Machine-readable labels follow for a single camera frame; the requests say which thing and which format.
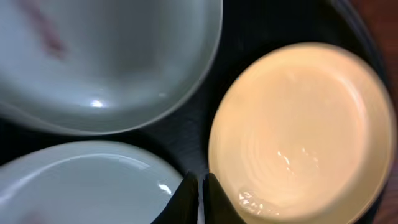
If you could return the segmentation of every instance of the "black tray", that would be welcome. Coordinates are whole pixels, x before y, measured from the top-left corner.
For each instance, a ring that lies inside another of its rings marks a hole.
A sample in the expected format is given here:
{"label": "black tray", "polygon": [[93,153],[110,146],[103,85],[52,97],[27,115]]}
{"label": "black tray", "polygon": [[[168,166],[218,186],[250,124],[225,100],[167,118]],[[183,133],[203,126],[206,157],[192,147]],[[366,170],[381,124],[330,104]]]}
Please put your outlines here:
{"label": "black tray", "polygon": [[[200,179],[208,173],[207,145],[218,104],[236,77],[271,50],[297,42],[325,42],[359,55],[386,83],[380,53],[345,0],[224,0],[219,51],[207,79],[180,109],[155,124],[110,136],[76,138],[0,122],[0,165],[39,149],[71,141],[107,139],[148,149]],[[371,223],[380,198],[358,223]]]}

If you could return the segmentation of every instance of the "wooden table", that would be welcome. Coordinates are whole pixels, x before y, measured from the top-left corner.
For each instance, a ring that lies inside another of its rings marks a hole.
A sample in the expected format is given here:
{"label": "wooden table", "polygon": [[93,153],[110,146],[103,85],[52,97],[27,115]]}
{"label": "wooden table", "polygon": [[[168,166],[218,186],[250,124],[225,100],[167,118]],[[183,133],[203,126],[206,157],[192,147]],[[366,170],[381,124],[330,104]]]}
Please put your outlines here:
{"label": "wooden table", "polygon": [[[391,98],[398,112],[398,0],[352,0],[381,49],[391,82]],[[374,223],[398,223],[398,159]]]}

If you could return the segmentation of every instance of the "white plate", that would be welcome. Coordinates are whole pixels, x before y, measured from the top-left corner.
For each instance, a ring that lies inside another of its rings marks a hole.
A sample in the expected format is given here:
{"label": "white plate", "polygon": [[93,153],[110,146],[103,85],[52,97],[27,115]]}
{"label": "white plate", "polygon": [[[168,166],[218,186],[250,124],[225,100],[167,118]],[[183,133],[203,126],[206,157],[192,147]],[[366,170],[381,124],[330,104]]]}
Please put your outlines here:
{"label": "white plate", "polygon": [[222,0],[0,1],[0,112],[99,135],[169,114],[215,56]]}
{"label": "white plate", "polygon": [[62,144],[0,169],[0,223],[148,224],[181,181],[168,163],[134,146]]}

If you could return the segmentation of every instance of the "red stain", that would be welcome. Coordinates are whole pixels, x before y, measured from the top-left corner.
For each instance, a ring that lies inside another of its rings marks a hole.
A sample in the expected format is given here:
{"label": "red stain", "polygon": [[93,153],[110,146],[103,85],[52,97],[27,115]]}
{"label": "red stain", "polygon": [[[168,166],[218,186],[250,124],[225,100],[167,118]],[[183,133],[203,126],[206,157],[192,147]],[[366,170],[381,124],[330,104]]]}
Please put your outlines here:
{"label": "red stain", "polygon": [[35,31],[44,44],[45,50],[54,57],[63,58],[65,46],[59,37],[54,25],[40,11],[39,0],[16,0],[19,7],[27,14]]}
{"label": "red stain", "polygon": [[18,224],[45,224],[43,217],[37,212],[24,215]]}

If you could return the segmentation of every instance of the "ceramic bowl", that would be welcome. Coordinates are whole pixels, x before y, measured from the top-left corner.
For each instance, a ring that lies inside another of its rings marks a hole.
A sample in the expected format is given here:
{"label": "ceramic bowl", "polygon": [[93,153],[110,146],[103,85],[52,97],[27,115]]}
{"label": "ceramic bowl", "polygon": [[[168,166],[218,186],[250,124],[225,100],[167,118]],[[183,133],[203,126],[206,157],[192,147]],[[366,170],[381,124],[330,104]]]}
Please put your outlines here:
{"label": "ceramic bowl", "polygon": [[1,167],[0,223],[151,223],[181,181],[168,163],[134,146],[62,144]]}
{"label": "ceramic bowl", "polygon": [[0,2],[0,114],[71,135],[153,123],[203,81],[222,0]]}
{"label": "ceramic bowl", "polygon": [[247,223],[353,223],[386,183],[395,116],[376,73],[327,44],[277,49],[224,96],[214,173]]}

